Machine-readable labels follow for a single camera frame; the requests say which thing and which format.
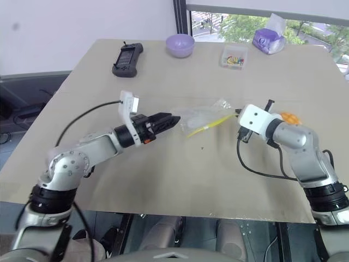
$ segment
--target white wall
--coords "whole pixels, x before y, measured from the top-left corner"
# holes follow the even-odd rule
[[[175,33],[172,0],[0,0],[0,75],[72,70],[98,38]]]
[[[186,0],[186,3],[318,15],[349,20],[349,0]]]

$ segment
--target beige table surface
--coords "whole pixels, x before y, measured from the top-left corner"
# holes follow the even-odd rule
[[[225,98],[233,107],[247,103],[290,111],[320,136],[334,153],[341,182],[349,184],[346,135],[349,85],[319,46],[287,46],[267,56],[251,45],[244,70],[221,68],[222,43],[196,43],[194,53],[176,59],[163,41],[142,41],[138,75],[111,73],[121,40],[98,40],[62,84],[23,137],[0,173],[0,200],[25,203],[37,177],[46,170],[46,151],[77,115],[100,103],[118,100],[121,90],[140,97],[139,113],[151,115],[177,107],[211,105]],[[62,143],[122,124],[117,105],[80,119]],[[308,201],[297,182],[254,175],[236,155],[236,119],[186,139],[177,125],[156,141],[125,152],[83,179],[76,201],[84,209],[267,221],[309,222]],[[242,156],[255,170],[280,174],[278,154],[253,137]],[[293,175],[287,158],[285,169]]]

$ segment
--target window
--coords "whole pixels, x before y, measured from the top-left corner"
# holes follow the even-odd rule
[[[260,16],[191,12],[192,36],[196,41],[248,43],[267,21],[267,17]],[[287,20],[284,36],[290,44],[325,46],[349,80],[349,27]]]

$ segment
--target remote controller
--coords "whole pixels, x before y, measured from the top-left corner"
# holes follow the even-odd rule
[[[141,52],[143,52],[141,43],[127,45],[124,42],[119,57],[113,65],[113,74],[120,78],[133,78],[136,76],[136,65]]]

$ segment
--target purple tissue box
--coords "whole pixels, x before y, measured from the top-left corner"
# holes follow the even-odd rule
[[[263,28],[256,31],[252,43],[263,53],[271,55],[284,48],[285,38],[273,30]]]

